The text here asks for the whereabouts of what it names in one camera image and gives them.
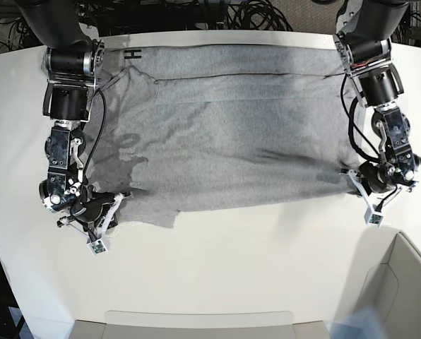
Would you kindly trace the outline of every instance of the white table surface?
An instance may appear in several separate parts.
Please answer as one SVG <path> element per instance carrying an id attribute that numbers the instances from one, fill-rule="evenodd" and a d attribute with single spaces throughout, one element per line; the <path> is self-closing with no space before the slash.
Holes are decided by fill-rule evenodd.
<path id="1" fill-rule="evenodd" d="M 333 49 L 331 36 L 292 32 L 172 32 L 107 38 L 108 47 L 276 44 Z M 290 311 L 294 323 L 349 314 L 397 230 L 366 228 L 364 204 L 339 195 L 296 203 L 181 213 L 172 230 L 125 223 L 108 254 L 58 229 L 38 184 L 47 175 L 42 116 L 45 47 L 0 55 L 0 259 L 30 330 L 64 339 L 74 319 L 111 310 L 165 314 Z M 394 46 L 401 108 L 421 155 L 421 49 Z M 386 224 L 421 251 L 421 183 L 387 208 Z"/>

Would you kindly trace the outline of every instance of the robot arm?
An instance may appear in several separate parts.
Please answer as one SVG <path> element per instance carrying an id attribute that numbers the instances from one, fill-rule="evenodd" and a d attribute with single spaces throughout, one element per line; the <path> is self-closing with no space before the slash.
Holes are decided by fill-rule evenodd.
<path id="1" fill-rule="evenodd" d="M 368 158 L 360 166 L 368 194 L 397 190 L 398 186 L 413 188 L 421 165 L 408 140 L 408 120 L 396 103 L 403 86 L 391 60 L 390 36 L 408 5 L 398 0 L 346 0 L 337 20 L 336 48 L 357 95 L 350 116 L 356 102 L 373 107 L 372 128 L 381 138 L 379 159 L 373 164 Z"/>
<path id="2" fill-rule="evenodd" d="M 52 212 L 68 213 L 57 223 L 59 227 L 79 222 L 89 235 L 91 249 L 100 253 L 102 245 L 97 241 L 102 233 L 98 228 L 117 224 L 112 207 L 125 196 L 94 192 L 81 159 L 86 147 L 83 128 L 97 92 L 104 44 L 82 33 L 70 1 L 16 2 L 33 32 L 47 45 L 49 79 L 42 111 L 54 126 L 45 143 L 49 168 L 47 179 L 40 184 L 42 202 Z"/>

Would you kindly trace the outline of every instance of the garment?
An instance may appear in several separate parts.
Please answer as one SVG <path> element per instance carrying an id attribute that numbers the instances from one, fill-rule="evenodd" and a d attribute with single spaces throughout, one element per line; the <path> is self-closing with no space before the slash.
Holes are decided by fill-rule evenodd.
<path id="1" fill-rule="evenodd" d="M 358 165 L 336 51 L 257 45 L 109 52 L 105 131 L 88 176 L 130 190 L 120 221 L 172 227 L 179 211 L 297 201 L 349 190 Z M 140 59 L 125 59 L 136 55 Z M 354 94 L 347 89 L 346 100 Z M 102 101 L 85 128 L 94 142 Z M 359 124 L 363 114 L 357 114 Z"/>

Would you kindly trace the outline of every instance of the gray fabric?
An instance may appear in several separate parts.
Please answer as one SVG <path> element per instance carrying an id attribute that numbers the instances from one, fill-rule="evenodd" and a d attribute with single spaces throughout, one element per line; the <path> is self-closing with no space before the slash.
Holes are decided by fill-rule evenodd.
<path id="1" fill-rule="evenodd" d="M 172 227 L 179 211 L 348 190 L 339 170 L 355 167 L 357 157 L 335 51 L 214 45 L 137 55 L 107 53 L 107 123 L 88 170 L 103 191 L 133 192 L 120 221 Z M 100 125 L 100 98 L 92 114 L 89 143 Z"/>

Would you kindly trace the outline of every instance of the black wire bundle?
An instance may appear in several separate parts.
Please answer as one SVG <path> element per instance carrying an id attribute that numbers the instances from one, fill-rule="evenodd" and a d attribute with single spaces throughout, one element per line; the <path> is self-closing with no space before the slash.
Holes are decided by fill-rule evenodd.
<path id="1" fill-rule="evenodd" d="M 293 31 L 283 12 L 270 0 L 248 0 L 229 8 L 234 12 L 233 17 L 229 13 L 226 17 L 230 30 Z"/>
<path id="2" fill-rule="evenodd" d="M 369 139 L 366 138 L 366 136 L 361 132 L 360 128 L 358 128 L 358 126 L 355 123 L 355 110 L 358 104 L 357 97 L 353 99 L 352 104 L 350 105 L 350 111 L 347 110 L 347 106 L 345 105 L 345 101 L 344 101 L 344 87 L 345 87 L 346 81 L 347 81 L 347 76 L 344 77 L 343 83 L 340 86 L 340 101 L 343 103 L 343 109 L 344 109 L 345 115 L 347 115 L 347 118 L 349 119 L 348 135 L 349 135 L 350 145 L 360 157 L 370 162 L 379 163 L 379 158 L 378 158 L 380 156 L 379 152 L 374 147 L 374 145 L 372 145 Z M 371 155 L 366 154 L 366 152 L 363 151 L 363 149 L 361 149 L 361 147 L 357 145 L 357 143 L 355 142 L 355 137 L 353 135 L 354 129 L 361 135 L 361 137 L 367 142 L 367 144 L 372 148 L 372 150 L 374 150 L 377 157 L 372 157 Z"/>
<path id="3" fill-rule="evenodd" d="M 421 23 L 421 12 L 419 11 L 412 11 L 410 8 L 405 12 L 402 17 L 399 26 L 394 31 L 393 36 L 395 37 L 394 42 L 398 42 L 400 44 L 406 43 L 406 32 L 407 29 L 411 26 L 411 19 L 414 18 L 417 22 Z"/>
<path id="4" fill-rule="evenodd" d="M 91 158 L 93 157 L 93 154 L 95 153 L 96 147 L 99 143 L 100 137 L 102 136 L 102 132 L 104 131 L 105 127 L 105 120 L 107 117 L 107 101 L 105 99 L 104 93 L 99 88 L 96 90 L 95 96 L 100 95 L 102 99 L 102 121 L 100 124 L 99 132 L 97 133 L 97 137 L 95 140 L 95 143 L 93 144 L 93 147 L 91 148 L 90 155 L 88 156 L 88 159 L 86 160 L 85 167 L 83 168 L 83 176 L 86 177 L 86 170 L 88 169 L 88 166 L 90 165 Z"/>
<path id="5" fill-rule="evenodd" d="M 2 36 L 2 38 L 6 40 L 6 42 L 3 42 L 0 40 L 0 44 L 1 44 L 0 51 L 4 47 L 7 48 L 8 52 L 14 51 L 16 49 L 21 49 L 23 38 L 28 34 L 29 28 L 23 18 L 18 18 L 16 20 L 7 21 L 4 23 L 0 21 L 0 25 L 10 25 L 10 24 L 11 24 L 11 27 L 8 31 L 8 37 L 4 38 Z M 16 42 L 17 37 L 16 38 L 13 37 L 15 35 L 14 28 L 16 28 L 16 34 L 17 33 L 19 34 L 19 43 Z"/>
<path id="6" fill-rule="evenodd" d="M 395 184 L 396 187 L 394 188 L 394 190 L 388 194 L 387 196 L 385 196 L 381 201 L 380 204 L 377 205 L 377 207 L 375 208 L 376 212 L 381 212 L 381 210 L 383 209 L 384 206 L 388 205 L 395 197 L 397 197 L 397 195 L 401 192 L 399 190 L 399 187 L 397 186 L 397 184 Z"/>

